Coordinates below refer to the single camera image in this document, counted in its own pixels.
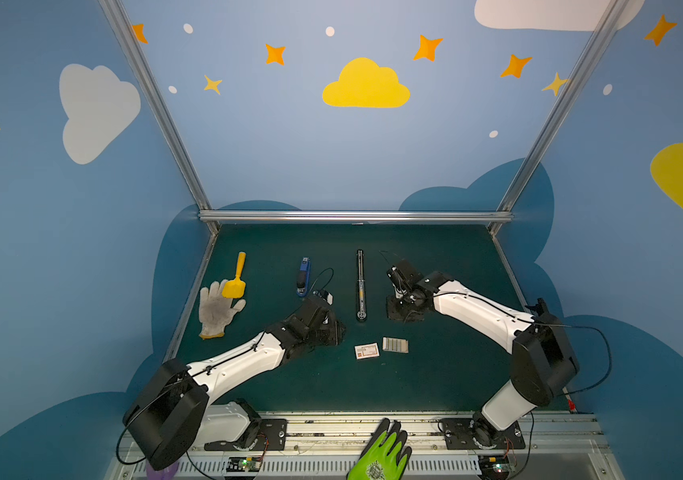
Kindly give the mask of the red white staple box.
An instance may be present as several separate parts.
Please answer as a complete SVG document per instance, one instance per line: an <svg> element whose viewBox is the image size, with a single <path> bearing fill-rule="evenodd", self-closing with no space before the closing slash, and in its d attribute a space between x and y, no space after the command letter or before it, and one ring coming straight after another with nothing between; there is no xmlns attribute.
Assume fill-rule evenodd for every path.
<svg viewBox="0 0 683 480"><path fill-rule="evenodd" d="M377 358L379 355L381 354L379 353L379 346L376 343L355 345L356 360Z"/></svg>

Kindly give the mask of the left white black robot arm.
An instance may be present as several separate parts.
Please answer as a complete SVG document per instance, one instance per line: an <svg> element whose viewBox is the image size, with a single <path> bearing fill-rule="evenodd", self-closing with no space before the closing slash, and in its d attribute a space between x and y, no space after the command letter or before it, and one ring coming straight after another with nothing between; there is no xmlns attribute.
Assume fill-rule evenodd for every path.
<svg viewBox="0 0 683 480"><path fill-rule="evenodd" d="M261 373L318 346L337 346L345 324L325 305L307 303L253 340L209 360L161 364L126 410L122 424L143 460L160 471L197 440L204 414L217 399Z"/></svg>

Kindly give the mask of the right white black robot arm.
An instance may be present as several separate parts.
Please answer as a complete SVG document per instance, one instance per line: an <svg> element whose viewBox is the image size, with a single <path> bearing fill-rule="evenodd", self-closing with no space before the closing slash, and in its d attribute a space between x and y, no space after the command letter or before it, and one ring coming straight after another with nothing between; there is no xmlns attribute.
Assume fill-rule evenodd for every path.
<svg viewBox="0 0 683 480"><path fill-rule="evenodd" d="M577 376L579 362L565 332L543 300L527 313L491 300L461 282L435 272L423 276L393 266L387 270L395 294L387 298L387 317L401 322L423 319L433 310L487 336L511 354L509 381L473 416L475 438L491 438L519 418L545 407Z"/></svg>

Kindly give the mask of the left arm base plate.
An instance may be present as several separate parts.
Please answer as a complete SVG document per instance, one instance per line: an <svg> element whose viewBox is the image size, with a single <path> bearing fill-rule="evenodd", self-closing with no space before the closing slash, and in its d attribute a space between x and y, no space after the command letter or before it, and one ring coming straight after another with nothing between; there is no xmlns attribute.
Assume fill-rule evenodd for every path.
<svg viewBox="0 0 683 480"><path fill-rule="evenodd" d="M251 421L243 434L233 442L215 441L203 446L205 451L282 451L285 448L287 421L261 419Z"/></svg>

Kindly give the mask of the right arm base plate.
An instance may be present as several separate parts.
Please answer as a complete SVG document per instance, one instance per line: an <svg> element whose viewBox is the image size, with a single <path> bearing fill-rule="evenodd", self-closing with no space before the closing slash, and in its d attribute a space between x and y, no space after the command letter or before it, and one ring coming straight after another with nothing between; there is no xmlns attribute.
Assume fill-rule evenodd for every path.
<svg viewBox="0 0 683 480"><path fill-rule="evenodd" d="M496 430L491 424L475 418L443 418L437 422L448 450L525 449L525 436L519 422Z"/></svg>

